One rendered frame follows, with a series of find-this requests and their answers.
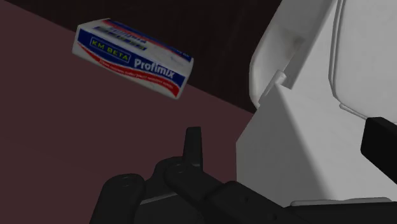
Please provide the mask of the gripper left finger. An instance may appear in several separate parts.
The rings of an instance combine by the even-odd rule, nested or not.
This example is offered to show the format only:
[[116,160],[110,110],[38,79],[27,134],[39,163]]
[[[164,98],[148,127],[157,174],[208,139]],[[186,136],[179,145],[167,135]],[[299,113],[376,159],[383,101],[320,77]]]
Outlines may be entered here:
[[182,156],[159,161],[149,179],[132,173],[108,179],[89,224],[222,224],[205,202],[219,186],[203,171],[201,128],[189,127]]

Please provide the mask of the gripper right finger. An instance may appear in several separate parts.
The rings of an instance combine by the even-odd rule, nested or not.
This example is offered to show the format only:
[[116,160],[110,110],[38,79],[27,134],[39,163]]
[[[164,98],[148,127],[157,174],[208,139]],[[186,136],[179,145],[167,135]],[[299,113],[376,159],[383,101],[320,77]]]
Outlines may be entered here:
[[[397,125],[382,117],[367,118],[361,154],[397,186]],[[397,224],[397,200],[365,198],[312,200],[292,205],[308,224]]]

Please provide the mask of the white blue red box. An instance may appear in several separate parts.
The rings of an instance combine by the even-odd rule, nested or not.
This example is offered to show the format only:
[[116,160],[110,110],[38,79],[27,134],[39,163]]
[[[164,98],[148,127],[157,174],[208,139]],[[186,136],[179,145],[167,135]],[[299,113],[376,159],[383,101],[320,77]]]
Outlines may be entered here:
[[72,53],[172,99],[180,98],[194,58],[104,18],[77,27]]

